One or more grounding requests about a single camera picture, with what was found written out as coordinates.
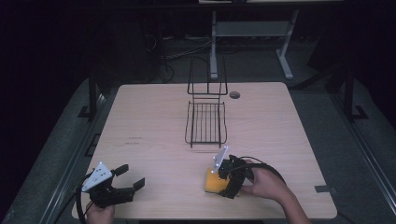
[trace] wire rack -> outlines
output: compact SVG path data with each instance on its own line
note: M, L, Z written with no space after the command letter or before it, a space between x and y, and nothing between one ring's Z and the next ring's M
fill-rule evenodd
M227 77L211 80L207 71L205 81L194 85L194 58L191 58L189 85L187 93L192 96L189 101L185 139L193 144L224 144L227 141L225 124L225 104L220 101L221 95L228 94Z

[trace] person's left hand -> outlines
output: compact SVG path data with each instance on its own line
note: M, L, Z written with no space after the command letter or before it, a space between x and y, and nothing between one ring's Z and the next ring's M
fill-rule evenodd
M87 204L87 220L89 224L111 224L114 219L115 205L101 208L93 202Z

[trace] yellow sponge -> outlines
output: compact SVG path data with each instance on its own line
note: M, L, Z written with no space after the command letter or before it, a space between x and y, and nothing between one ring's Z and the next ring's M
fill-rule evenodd
M227 188L230 178L219 179L219 174L212 174L212 169L206 171L205 191L210 193L220 193L222 190Z

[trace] gray carpet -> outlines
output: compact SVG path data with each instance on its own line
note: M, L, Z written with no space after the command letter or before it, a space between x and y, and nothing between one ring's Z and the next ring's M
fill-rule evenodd
M167 44L168 55L184 50L173 46L187 49L191 45L190 42L185 44L174 40ZM306 65L314 47L315 43L290 44L287 58L295 75L294 80L286 80L282 75L274 52L276 42L270 45L251 44L240 52L223 54L229 82L280 81L288 86L298 84L317 73ZM207 59L206 53L195 56ZM198 61L197 71L205 71L207 63ZM172 82L186 83L190 59L175 60L169 65L175 71ZM166 74L163 67L160 69L162 74ZM314 223L352 223L351 220L354 223L396 223L396 216L377 186L350 131L350 124L345 122L336 103L342 101L343 92L335 95L327 93L324 89L327 79L323 78L303 91L290 91L323 176L332 188L334 203L341 213L333 220L314 220ZM161 77L153 81L161 82ZM359 129L374 150L384 173L395 186L396 132L378 111L367 90L359 82L355 87L355 105L361 105L369 119L356 120L352 125ZM97 116L88 122L88 119L78 118L80 109L88 105L88 83L81 84L64 109L3 223L52 223L55 220L85 175L91 158L84 154L95 135L102 131L116 93L117 87L101 98ZM78 223L71 217L73 202L61 213L57 223ZM115 223L135 221L116 220ZM286 221L265 220L265 223Z

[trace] floor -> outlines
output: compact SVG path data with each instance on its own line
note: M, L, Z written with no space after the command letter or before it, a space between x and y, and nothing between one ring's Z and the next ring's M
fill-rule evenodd
M225 63L229 82L284 82L292 87L318 73L307 66L316 42L293 41L290 44L287 58L295 78L286 80L275 53L281 39L239 41L238 44L232 44L231 49L224 44L225 50L219 53L222 56L219 57L219 63ZM168 56L201 45L202 42L199 41L165 41ZM205 71L207 52L195 53L193 56L200 61L196 64L196 69ZM163 66L158 68L158 76L151 83L163 83L164 80L187 83L190 57L170 60L168 65L171 69ZM359 81L355 82L354 105L360 105L368 119L354 122L346 119L342 108L344 90L342 88L336 94L327 93L325 85L329 78L324 77L302 90L290 90L339 212L332 220L313 222L396 223L396 211L389 206L385 190L378 184L380 180L374 174L372 162L365 156L368 152L373 154L384 176L389 180L390 189L393 190L392 186L396 186L396 132ZM89 103L88 81L81 83L64 109L3 223L54 223L55 219L56 223L78 223L77 219L71 217L74 204L72 196L76 185L87 171L91 161L90 154L94 152L94 143L100 138L117 89L114 86L100 95L97 101L98 114L92 121L88 121L78 117L81 108ZM115 220L115 223L137 222ZM286 223L286 220L263 222L276 224Z

